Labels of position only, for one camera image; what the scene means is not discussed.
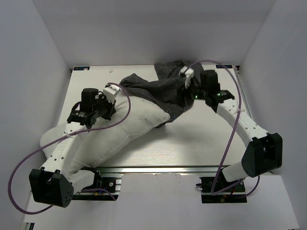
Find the white cylinder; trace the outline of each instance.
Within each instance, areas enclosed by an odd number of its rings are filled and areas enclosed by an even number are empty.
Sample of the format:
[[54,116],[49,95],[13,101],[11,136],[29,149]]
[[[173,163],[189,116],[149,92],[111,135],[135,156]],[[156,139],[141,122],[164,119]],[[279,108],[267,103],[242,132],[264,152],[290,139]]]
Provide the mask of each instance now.
[[240,179],[248,177],[240,161],[224,168],[222,170],[222,173],[228,182],[232,182],[232,181],[236,181],[236,180],[240,180]]

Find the pillowcase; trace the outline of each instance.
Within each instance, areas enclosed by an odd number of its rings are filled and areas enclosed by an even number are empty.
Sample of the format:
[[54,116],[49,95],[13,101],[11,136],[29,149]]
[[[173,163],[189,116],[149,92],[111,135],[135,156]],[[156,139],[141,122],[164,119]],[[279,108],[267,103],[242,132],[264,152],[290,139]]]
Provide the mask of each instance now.
[[[112,128],[89,132],[77,150],[69,174],[73,174],[83,167],[95,168],[101,165],[129,142],[170,119],[169,114],[148,100],[136,96],[130,96],[130,100],[131,111],[126,120]],[[92,128],[116,123],[127,114],[128,107],[127,97],[120,93],[116,97],[116,112],[112,115],[111,121],[98,118]],[[64,133],[65,126],[66,123],[63,123],[47,131],[40,140],[40,146],[60,138]],[[56,144],[44,149],[47,158],[50,157],[55,146]]]

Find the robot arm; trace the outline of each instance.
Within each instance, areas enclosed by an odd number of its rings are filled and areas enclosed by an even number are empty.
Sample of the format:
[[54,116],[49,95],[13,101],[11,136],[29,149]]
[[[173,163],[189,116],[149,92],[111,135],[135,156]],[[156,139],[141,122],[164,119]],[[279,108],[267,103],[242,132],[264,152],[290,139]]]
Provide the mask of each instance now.
[[[179,90],[178,95],[204,100],[231,127],[234,127],[237,102],[229,91],[220,89],[217,73],[214,70],[203,71],[199,82],[191,78],[192,69],[188,69],[186,73],[184,70],[186,68],[181,71],[181,75],[186,79],[185,89]],[[256,177],[281,167],[283,140],[278,133],[270,134],[243,111],[240,113],[236,133],[243,140],[246,151],[240,162],[222,169],[221,175],[227,182],[248,176]]]
[[88,132],[73,136],[69,134],[90,129],[99,117],[110,120],[115,113],[115,97],[119,91],[120,88],[114,85],[107,85],[103,92],[92,88],[83,89],[81,101],[73,106],[67,119],[63,135],[68,138],[59,142],[41,168],[33,169],[29,175],[36,202],[67,207],[73,194],[95,184],[94,172],[80,170],[69,174],[72,160]]

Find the wall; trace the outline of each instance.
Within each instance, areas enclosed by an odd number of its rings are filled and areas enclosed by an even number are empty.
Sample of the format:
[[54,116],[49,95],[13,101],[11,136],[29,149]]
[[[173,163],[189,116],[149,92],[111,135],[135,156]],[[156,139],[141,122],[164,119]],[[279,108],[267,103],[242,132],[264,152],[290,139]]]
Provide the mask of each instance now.
[[241,64],[274,0],[34,0],[69,67]]
[[[9,201],[9,176],[55,125],[70,73],[31,0],[1,1],[0,31],[0,223],[1,229],[16,230],[23,214]],[[30,158],[13,181],[13,196],[23,208],[28,175],[42,160],[42,155]]]
[[307,230],[306,25],[307,1],[277,0],[241,66],[253,117],[283,137],[279,172],[303,230]]

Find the black fabric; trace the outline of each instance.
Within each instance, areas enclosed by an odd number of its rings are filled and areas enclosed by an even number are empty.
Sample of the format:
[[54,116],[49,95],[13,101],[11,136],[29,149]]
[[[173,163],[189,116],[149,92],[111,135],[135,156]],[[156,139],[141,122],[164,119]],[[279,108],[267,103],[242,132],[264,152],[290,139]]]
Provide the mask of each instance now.
[[[177,96],[177,90],[182,88],[185,83],[185,79],[179,76],[180,70],[190,64],[190,61],[184,60],[155,64],[154,69],[158,80],[149,82],[134,73],[125,77],[120,85],[125,87],[128,92],[157,104],[170,114],[171,118],[168,122],[172,122],[193,105],[193,100],[188,101],[186,105],[182,105]],[[203,70],[201,64],[194,65],[192,69],[194,70],[194,77],[200,79],[200,73]]]

